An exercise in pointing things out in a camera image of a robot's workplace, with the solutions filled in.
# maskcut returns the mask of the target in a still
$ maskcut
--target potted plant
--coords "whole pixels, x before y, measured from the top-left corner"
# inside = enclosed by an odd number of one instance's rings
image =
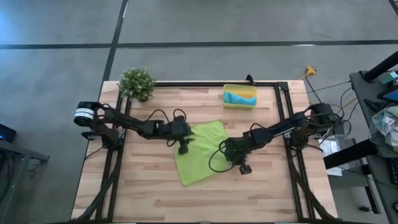
[[[155,78],[145,68],[129,68],[120,76],[119,91],[122,96],[145,102],[152,96]]]

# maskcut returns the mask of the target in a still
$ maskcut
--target concrete floor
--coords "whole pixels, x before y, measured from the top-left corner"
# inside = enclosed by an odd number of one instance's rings
[[[0,0],[0,45],[111,43],[121,4]],[[398,39],[398,17],[387,0],[130,0],[119,42],[384,39]],[[248,73],[257,80],[295,80],[311,65],[318,72],[310,81],[322,88],[348,81],[351,72],[371,68],[397,47],[117,49],[110,80],[137,66],[159,80],[242,80]],[[51,155],[33,179],[24,179],[16,223],[70,218],[87,145],[73,114],[79,101],[98,99],[108,55],[109,49],[0,50],[0,123],[18,131],[16,144]],[[318,94],[335,104],[348,87]],[[366,139],[359,107],[351,122],[350,136]],[[363,189],[332,190],[340,218],[387,223],[385,215],[358,211],[369,205]]]

